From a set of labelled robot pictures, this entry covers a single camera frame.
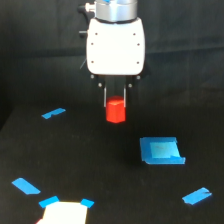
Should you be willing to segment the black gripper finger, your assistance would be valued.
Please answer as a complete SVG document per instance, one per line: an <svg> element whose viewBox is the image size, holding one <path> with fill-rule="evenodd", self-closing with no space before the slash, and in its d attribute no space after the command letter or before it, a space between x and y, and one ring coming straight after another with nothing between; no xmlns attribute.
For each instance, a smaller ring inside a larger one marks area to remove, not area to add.
<svg viewBox="0 0 224 224"><path fill-rule="evenodd" d="M124 85L124 88L123 88L123 99L124 99L124 108L127 107L127 88L126 88L126 85Z"/></svg>
<svg viewBox="0 0 224 224"><path fill-rule="evenodd" d="M107 87L106 85L103 88L103 106L106 107L107 104Z"/></svg>

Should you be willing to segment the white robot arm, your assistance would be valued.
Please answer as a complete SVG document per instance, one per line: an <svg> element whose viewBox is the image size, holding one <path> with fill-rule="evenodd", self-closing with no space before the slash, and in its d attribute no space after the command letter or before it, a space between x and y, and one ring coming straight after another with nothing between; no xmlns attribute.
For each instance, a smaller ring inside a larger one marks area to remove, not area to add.
<svg viewBox="0 0 224 224"><path fill-rule="evenodd" d="M92 76L102 77L106 105L109 77L137 77L144 68L145 33L137 16L138 0L94 0L77 9L87 21L86 63Z"/></svg>

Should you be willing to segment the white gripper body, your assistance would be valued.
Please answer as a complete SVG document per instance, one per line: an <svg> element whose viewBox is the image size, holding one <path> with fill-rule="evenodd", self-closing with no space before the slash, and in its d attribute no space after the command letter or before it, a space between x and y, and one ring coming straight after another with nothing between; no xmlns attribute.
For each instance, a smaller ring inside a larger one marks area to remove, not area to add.
<svg viewBox="0 0 224 224"><path fill-rule="evenodd" d="M144 67L145 34L142 20L103 23L90 20L87 31L86 62L93 76L137 76Z"/></svg>

